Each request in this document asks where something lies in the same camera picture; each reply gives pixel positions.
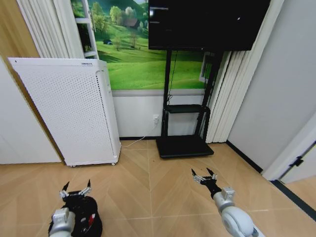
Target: wooden floor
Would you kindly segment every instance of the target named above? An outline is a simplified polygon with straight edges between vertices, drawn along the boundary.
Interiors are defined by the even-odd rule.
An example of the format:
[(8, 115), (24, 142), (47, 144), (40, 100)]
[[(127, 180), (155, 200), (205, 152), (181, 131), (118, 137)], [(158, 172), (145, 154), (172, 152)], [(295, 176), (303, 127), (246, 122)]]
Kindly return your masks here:
[(316, 175), (285, 186), (316, 210)]
[(315, 236), (316, 223), (226, 144), (211, 147), (210, 157), (162, 160), (155, 141), (140, 141), (122, 148), (116, 166), (1, 165), (0, 236), (47, 236), (63, 185), (81, 190), (88, 179), (104, 237), (229, 236), (207, 188), (192, 179), (191, 168), (207, 175), (206, 167), (267, 237)]

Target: tv stand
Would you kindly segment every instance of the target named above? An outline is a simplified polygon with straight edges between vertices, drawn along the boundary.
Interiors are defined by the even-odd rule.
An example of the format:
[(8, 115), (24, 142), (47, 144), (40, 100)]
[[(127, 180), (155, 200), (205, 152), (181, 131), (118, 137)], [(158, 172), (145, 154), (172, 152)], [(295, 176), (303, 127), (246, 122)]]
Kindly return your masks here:
[[(192, 157), (192, 156), (206, 156), (212, 155), (214, 152), (206, 144), (206, 135), (208, 122), (210, 118), (210, 109), (207, 102), (213, 90), (213, 82), (217, 76), (223, 52), (215, 53), (212, 61), (212, 68), (205, 89), (203, 102), (201, 105), (168, 105), (168, 89), (169, 89), (169, 75), (171, 65), (172, 50), (167, 51), (166, 67), (165, 67), (165, 81), (163, 90), (163, 109), (161, 121), (161, 136), (157, 138), (157, 147), (159, 155), (162, 158), (175, 158), (175, 157)], [(184, 136), (168, 136), (168, 120), (169, 114), (179, 113), (198, 113), (197, 126), (194, 135)], [(205, 124), (202, 138), (200, 137), (200, 130), (202, 126), (203, 116), (205, 116)]]

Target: television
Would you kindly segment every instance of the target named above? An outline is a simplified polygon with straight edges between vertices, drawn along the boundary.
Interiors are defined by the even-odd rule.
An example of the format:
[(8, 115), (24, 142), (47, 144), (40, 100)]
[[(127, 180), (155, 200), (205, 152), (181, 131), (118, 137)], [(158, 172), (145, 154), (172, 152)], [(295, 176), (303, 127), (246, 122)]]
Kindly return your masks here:
[(251, 50), (270, 0), (150, 0), (149, 49)]

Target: white curtain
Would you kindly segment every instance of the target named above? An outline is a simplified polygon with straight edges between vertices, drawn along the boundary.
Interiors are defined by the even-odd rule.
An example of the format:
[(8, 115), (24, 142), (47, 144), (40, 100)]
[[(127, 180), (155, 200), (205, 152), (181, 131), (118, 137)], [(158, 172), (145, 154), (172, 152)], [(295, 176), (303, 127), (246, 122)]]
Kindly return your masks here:
[(209, 104), (207, 143), (226, 142), (283, 2), (271, 0), (251, 51), (232, 52), (224, 57), (224, 69), (218, 74), (219, 82), (214, 86)]
[(84, 58), (70, 0), (17, 0), (42, 58)]

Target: cable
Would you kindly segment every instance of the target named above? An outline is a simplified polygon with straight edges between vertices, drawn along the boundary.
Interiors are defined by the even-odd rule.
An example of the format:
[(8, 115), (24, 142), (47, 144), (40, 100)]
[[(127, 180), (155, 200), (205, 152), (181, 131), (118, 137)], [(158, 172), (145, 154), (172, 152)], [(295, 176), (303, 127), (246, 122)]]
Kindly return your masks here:
[(174, 65), (173, 65), (173, 71), (172, 71), (172, 77), (171, 77), (171, 85), (170, 85), (170, 89), (169, 89), (169, 93), (168, 93), (168, 97), (167, 97), (167, 103), (168, 103), (168, 105), (170, 104), (170, 99), (173, 97), (173, 95), (170, 95), (170, 92), (171, 92), (171, 88), (172, 88), (172, 81), (173, 81), (174, 69), (175, 69), (175, 67), (176, 67), (177, 55), (178, 55), (178, 51), (176, 52), (176, 57), (175, 57), (175, 59), (174, 59)]
[[(155, 124), (154, 128), (148, 133), (148, 135), (150, 135), (151, 132), (154, 131), (154, 129), (157, 127), (157, 125), (158, 125), (158, 122)], [(137, 140), (137, 141), (135, 141), (135, 142), (129, 144), (128, 146), (121, 146), (121, 147), (130, 147), (130, 146), (133, 145), (134, 143), (139, 142), (140, 140), (143, 140), (143, 139), (144, 139), (145, 137), (147, 137), (148, 135), (143, 136), (141, 139), (139, 139), (139, 140)]]

